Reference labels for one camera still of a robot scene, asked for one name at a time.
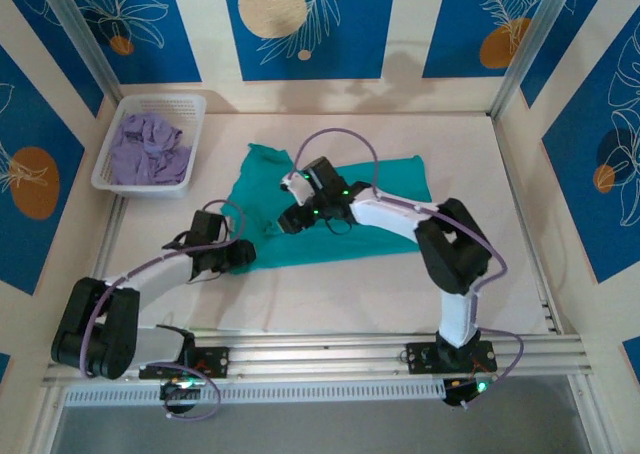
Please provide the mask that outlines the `lavender crumpled garment pile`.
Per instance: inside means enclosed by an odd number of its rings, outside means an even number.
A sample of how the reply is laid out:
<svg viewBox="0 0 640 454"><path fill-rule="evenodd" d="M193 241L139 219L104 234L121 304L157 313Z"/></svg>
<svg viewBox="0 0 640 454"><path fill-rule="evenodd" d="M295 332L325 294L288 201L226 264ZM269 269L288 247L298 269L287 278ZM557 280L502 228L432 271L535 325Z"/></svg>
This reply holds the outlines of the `lavender crumpled garment pile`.
<svg viewBox="0 0 640 454"><path fill-rule="evenodd" d="M186 177L191 147L183 131L157 113L122 119L111 141L112 183L127 186L177 185Z"/></svg>

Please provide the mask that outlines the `white plastic lattice basket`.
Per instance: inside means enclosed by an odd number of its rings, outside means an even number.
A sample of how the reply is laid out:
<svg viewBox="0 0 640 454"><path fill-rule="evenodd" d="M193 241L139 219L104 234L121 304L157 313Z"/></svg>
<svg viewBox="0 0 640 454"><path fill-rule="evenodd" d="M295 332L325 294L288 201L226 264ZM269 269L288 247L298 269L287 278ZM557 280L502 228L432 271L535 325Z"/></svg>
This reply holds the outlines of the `white plastic lattice basket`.
<svg viewBox="0 0 640 454"><path fill-rule="evenodd" d="M124 97L118 104L99 151L91 184L97 190L110 191L123 197L182 198L189 190L196 151L202 133L206 99L198 94L177 92L143 93ZM119 185L112 181L111 142L119 124L134 114L155 113L172 127L182 131L180 146L190 147L190 157L184 179L175 185Z"/></svg>

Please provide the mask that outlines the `left aluminium side rail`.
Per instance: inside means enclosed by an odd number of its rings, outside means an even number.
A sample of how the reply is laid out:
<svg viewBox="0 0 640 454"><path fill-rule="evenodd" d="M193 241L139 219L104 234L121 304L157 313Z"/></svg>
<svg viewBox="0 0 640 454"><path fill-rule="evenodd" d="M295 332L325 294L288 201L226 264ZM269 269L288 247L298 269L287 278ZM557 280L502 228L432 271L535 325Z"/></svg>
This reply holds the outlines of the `left aluminium side rail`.
<svg viewBox="0 0 640 454"><path fill-rule="evenodd" d="M112 251L118 238L120 226L126 213L126 208L127 199L123 196L116 195L109 211L105 232L94 265L93 275L96 278L102 279L105 276Z"/></svg>

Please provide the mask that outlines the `aluminium side rail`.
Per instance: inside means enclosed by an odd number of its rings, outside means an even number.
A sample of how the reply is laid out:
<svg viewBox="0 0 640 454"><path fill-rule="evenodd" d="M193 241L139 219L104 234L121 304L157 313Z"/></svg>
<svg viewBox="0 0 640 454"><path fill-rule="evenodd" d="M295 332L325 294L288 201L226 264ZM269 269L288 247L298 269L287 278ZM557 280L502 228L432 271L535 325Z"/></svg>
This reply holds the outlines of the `aluminium side rail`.
<svg viewBox="0 0 640 454"><path fill-rule="evenodd" d="M518 177L515 160L509 150L506 134L504 129L501 127L500 122L494 118L492 118L491 121L495 131L496 142L500 151L511 194L515 203L515 208L524 237L528 258L532 266L532 271L536 283L536 290L538 292L538 297L545 314L547 330L550 333L556 335L564 334L565 329L556 308L555 301L549 290L547 276L544 272L541 258L537 252L536 245L532 236L533 231L531 229L527 216L523 184Z"/></svg>
<svg viewBox="0 0 640 454"><path fill-rule="evenodd" d="M109 211L105 232L94 265L93 275L96 278L102 279L105 276L112 251L118 238L120 226L126 213L126 208L127 199L123 196L116 195Z"/></svg>

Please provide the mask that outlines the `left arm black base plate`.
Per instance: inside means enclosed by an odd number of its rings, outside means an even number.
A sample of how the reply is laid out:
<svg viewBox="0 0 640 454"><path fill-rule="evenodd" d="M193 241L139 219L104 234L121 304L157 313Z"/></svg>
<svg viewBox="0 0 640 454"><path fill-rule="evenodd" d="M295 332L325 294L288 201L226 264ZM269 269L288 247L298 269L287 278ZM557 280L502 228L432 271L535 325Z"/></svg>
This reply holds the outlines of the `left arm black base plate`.
<svg viewBox="0 0 640 454"><path fill-rule="evenodd" d="M227 347L195 347L186 354L186 365L208 378L224 379L230 363L229 353L230 349ZM144 380L192 377L192 374L183 369L158 365L140 368L138 374Z"/></svg>

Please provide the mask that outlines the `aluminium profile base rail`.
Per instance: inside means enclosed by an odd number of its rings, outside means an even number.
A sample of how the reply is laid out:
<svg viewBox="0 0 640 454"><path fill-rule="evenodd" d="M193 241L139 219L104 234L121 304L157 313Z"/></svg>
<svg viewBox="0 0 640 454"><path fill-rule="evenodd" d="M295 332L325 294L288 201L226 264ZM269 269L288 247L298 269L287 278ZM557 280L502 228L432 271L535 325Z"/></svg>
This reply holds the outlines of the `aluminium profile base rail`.
<svg viewBox="0 0 640 454"><path fill-rule="evenodd" d="M588 375L593 372L576 335L481 335L492 344L488 354L459 376L477 377ZM415 344L433 334L252 334L199 331L199 348L226 348L230 381L338 381L408 378L423 365Z"/></svg>

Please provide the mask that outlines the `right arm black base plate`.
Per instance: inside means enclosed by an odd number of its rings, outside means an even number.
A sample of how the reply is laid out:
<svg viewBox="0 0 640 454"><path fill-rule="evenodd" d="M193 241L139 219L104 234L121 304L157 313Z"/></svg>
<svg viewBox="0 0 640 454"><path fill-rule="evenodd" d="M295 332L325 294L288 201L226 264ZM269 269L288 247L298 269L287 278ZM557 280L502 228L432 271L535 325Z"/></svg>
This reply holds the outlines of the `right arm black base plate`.
<svg viewBox="0 0 640 454"><path fill-rule="evenodd" d="M493 345L489 341L479 341L460 349L436 342L408 343L405 350L410 374L472 374L497 371Z"/></svg>

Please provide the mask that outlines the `left aluminium frame post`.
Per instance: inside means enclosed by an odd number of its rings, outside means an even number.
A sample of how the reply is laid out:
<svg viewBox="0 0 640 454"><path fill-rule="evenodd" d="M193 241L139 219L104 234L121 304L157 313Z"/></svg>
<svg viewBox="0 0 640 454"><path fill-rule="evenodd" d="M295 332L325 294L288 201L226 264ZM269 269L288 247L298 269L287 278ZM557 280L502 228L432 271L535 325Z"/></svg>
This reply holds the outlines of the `left aluminium frame post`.
<svg viewBox="0 0 640 454"><path fill-rule="evenodd" d="M120 83L74 0L46 0L104 96L117 106Z"/></svg>

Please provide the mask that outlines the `aluminium frame post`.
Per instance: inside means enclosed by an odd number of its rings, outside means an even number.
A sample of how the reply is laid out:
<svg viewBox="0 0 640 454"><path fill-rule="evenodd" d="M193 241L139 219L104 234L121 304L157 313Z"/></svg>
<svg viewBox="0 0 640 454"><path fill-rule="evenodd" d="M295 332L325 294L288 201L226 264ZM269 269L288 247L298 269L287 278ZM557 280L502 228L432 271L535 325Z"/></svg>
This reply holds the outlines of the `aluminium frame post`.
<svg viewBox="0 0 640 454"><path fill-rule="evenodd" d="M46 0L104 96L117 106L120 83L74 0Z"/></svg>
<svg viewBox="0 0 640 454"><path fill-rule="evenodd" d="M541 0L488 111L492 121L505 112L567 0Z"/></svg>

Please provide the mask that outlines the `right aluminium frame post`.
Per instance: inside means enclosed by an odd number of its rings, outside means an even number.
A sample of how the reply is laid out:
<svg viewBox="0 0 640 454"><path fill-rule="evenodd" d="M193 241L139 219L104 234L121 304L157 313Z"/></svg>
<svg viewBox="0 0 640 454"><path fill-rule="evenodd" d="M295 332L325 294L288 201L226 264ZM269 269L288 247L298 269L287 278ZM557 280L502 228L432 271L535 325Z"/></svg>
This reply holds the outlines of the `right aluminium frame post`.
<svg viewBox="0 0 640 454"><path fill-rule="evenodd" d="M567 0L541 0L488 111L492 121L505 112Z"/></svg>

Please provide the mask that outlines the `right aluminium side rail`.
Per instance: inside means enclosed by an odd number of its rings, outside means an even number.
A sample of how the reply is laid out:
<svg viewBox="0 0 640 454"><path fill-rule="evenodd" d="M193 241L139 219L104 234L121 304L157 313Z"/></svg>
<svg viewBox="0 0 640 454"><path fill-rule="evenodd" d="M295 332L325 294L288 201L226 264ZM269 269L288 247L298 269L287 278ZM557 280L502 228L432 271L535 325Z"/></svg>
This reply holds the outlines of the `right aluminium side rail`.
<svg viewBox="0 0 640 454"><path fill-rule="evenodd" d="M504 129L501 127L500 122L494 118L492 118L491 121L495 131L496 142L500 151L511 194L515 203L515 208L524 237L528 258L532 266L532 271L536 283L536 290L538 292L538 297L545 314L547 330L550 333L556 335L564 334L565 329L556 308L555 301L549 290L547 276L544 272L541 258L537 252L536 245L532 236L533 231L531 229L527 216L523 184L518 177L515 160L509 150L506 134Z"/></svg>

